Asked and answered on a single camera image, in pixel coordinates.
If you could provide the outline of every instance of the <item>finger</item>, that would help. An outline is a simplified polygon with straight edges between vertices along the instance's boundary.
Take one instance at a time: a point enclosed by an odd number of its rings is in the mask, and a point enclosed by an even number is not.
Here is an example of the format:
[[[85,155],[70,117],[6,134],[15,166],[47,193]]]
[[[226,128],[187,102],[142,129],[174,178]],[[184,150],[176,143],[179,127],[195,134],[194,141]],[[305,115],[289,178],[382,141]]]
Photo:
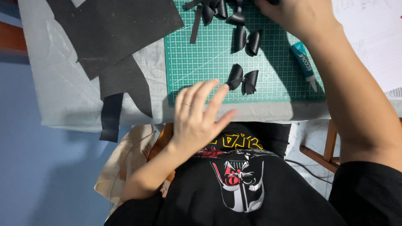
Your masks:
[[[254,0],[254,2],[262,14],[279,24],[281,23],[280,6],[273,6],[267,0]]]
[[[233,117],[237,114],[237,109],[230,110],[217,123],[215,123],[212,134],[216,137],[228,124],[232,121]]]
[[[185,96],[185,94],[186,94],[188,89],[189,88],[184,88],[178,93],[178,95],[176,97],[176,100],[175,100],[175,103],[174,103],[174,114],[175,115],[179,114],[180,109],[181,109],[181,105],[183,104],[184,96]]]
[[[229,91],[228,84],[223,84],[215,95],[212,97],[211,101],[208,104],[208,108],[204,113],[204,121],[206,123],[213,123],[215,122],[216,114],[219,111],[219,108],[222,105],[223,100],[225,99],[226,94]]]
[[[193,86],[189,87],[186,94],[184,95],[183,102],[180,109],[180,115],[182,117],[187,117],[190,112],[191,102],[193,101],[194,93],[204,84],[205,82],[197,82]]]
[[[219,79],[210,80],[205,82],[194,94],[193,101],[191,103],[190,115],[194,118],[202,119],[204,113],[205,102],[208,95],[213,88],[219,84]]]

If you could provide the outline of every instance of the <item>green cutting mat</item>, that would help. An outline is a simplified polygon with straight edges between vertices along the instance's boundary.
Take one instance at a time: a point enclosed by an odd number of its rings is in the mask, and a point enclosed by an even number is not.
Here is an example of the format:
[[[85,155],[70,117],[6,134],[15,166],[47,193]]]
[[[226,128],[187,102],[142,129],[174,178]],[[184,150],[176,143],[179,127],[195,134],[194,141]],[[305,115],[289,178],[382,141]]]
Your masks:
[[[258,55],[252,57],[246,52],[247,46],[240,52],[231,53],[232,35],[236,26],[217,18],[213,18],[211,24],[206,27],[201,20],[197,42],[190,44],[195,11],[184,11],[182,8],[182,5],[189,1],[174,0],[185,26],[165,37],[166,76],[170,105],[174,104],[179,90],[183,87],[215,78],[218,78],[221,84],[227,82],[233,64],[241,65],[244,74],[259,70],[257,92],[243,96],[239,87],[229,92],[224,103],[325,99],[322,81],[314,63],[312,67],[319,84],[318,92],[314,92],[310,84],[303,78],[296,59],[289,51],[290,45],[299,40],[261,15],[254,4],[249,3],[243,9],[247,36],[250,32],[263,29]],[[233,14],[233,8],[234,5],[228,5],[229,16]]]

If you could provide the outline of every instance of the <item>black sleeve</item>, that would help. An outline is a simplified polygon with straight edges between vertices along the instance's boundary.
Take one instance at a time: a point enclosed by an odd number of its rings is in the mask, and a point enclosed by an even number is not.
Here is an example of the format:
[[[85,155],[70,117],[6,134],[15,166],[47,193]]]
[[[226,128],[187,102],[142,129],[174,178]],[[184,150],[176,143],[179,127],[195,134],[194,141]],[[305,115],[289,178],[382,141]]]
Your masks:
[[[163,201],[160,192],[147,199],[131,199],[119,206],[104,226],[155,225]]]
[[[344,163],[336,171],[329,202],[348,225],[400,226],[402,172],[373,162]]]

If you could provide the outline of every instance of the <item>table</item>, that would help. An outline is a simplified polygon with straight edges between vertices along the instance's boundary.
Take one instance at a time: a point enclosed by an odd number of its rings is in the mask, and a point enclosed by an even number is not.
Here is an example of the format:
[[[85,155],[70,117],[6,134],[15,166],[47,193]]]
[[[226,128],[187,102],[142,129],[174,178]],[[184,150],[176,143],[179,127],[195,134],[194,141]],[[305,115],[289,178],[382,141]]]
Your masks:
[[[83,0],[74,0],[76,6]],[[98,78],[89,81],[63,28],[54,20],[46,0],[20,0],[21,19],[38,99],[42,125],[80,130],[101,131]],[[151,90],[154,118],[141,113],[125,94],[121,125],[173,122],[174,109],[168,105],[163,39],[133,54]],[[402,117],[402,100],[391,101]],[[234,121],[289,123],[311,119],[329,119],[325,101],[267,102],[225,104],[218,117],[238,109]]]

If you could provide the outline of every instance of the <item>left hand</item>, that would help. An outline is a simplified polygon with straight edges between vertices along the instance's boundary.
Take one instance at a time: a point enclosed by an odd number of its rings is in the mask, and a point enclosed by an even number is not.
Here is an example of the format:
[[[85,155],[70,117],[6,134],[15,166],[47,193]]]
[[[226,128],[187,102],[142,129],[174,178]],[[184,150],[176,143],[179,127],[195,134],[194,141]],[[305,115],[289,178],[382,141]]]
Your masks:
[[[218,122],[216,115],[229,91],[223,84],[215,93],[204,112],[208,95],[219,80],[198,82],[184,88],[176,97],[174,112],[174,135],[170,142],[181,155],[190,158],[197,151],[211,142],[232,120],[237,110],[227,112]]]

